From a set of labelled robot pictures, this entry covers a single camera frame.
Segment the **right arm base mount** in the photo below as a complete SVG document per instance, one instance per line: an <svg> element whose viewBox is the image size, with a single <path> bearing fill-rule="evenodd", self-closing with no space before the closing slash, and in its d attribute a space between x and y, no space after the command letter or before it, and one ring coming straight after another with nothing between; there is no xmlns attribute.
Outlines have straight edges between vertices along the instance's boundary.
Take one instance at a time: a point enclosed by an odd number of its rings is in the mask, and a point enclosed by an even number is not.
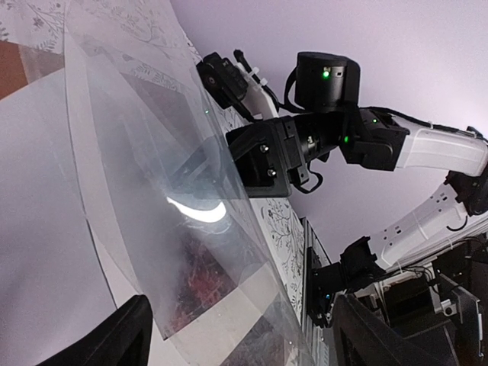
<svg viewBox="0 0 488 366"><path fill-rule="evenodd" d="M354 241L332 263L310 221L303 217L300 222L305 239L303 308L313 325L329 328L336 295L367 287L384 275L385 270L376 263L377 255L370 249L369 236Z"/></svg>

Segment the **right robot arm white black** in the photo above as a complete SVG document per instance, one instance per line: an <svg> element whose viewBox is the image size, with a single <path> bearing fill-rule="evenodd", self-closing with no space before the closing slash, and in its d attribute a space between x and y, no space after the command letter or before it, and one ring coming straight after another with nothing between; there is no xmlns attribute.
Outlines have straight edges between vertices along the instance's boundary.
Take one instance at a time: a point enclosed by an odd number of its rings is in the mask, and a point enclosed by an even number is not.
<svg viewBox="0 0 488 366"><path fill-rule="evenodd" d="M339 149L349 164L392 172L445 170L438 190L381 233L349 245L338 262L309 268L307 312L330 325L335 295L354 293L388 277L392 267L437 233L460 231L487 211L487 141L465 131L418 120L389 108L358 104L360 67L329 53L301 52L286 81L292 98L277 103L239 51L223 63L230 104L248 124L226 134L246 193L288 197L309 180L311 163Z"/></svg>

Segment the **clear acrylic glazing sheet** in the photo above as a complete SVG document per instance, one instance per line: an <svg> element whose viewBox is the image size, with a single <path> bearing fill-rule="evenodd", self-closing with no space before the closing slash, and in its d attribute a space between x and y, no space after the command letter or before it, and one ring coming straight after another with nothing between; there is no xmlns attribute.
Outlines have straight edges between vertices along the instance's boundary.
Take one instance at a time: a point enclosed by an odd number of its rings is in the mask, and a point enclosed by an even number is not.
<svg viewBox="0 0 488 366"><path fill-rule="evenodd" d="M185 243L246 233L268 244L231 162L222 115L183 39L176 55L166 56L131 37L70 30L65 60L88 224L103 263L149 298L150 358L163 365Z"/></svg>

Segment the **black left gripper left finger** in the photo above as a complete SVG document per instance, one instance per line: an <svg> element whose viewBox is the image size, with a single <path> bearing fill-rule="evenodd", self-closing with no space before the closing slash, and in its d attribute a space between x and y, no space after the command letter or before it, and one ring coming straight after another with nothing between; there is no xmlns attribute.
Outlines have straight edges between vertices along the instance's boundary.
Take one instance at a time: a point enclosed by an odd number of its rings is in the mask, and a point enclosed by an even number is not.
<svg viewBox="0 0 488 366"><path fill-rule="evenodd" d="M152 338L152 307L134 295L88 335L42 361L53 365L147 365Z"/></svg>

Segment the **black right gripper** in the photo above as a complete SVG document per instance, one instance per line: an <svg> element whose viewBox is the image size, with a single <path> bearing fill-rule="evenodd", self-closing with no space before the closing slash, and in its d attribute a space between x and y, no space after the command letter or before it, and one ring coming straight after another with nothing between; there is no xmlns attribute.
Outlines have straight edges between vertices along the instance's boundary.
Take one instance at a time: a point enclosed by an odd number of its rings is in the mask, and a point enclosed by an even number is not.
<svg viewBox="0 0 488 366"><path fill-rule="evenodd" d="M293 186L309 181L292 117L248 124L225 137L249 197L289 197Z"/></svg>

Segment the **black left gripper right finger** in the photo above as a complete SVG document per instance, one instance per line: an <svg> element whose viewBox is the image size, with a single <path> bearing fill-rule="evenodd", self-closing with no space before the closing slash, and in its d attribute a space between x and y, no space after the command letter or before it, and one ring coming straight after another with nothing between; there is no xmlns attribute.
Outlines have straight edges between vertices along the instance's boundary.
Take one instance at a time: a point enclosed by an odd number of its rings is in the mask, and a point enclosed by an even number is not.
<svg viewBox="0 0 488 366"><path fill-rule="evenodd" d="M339 295L332 315L339 365L430 365L431 356L382 323L351 294Z"/></svg>

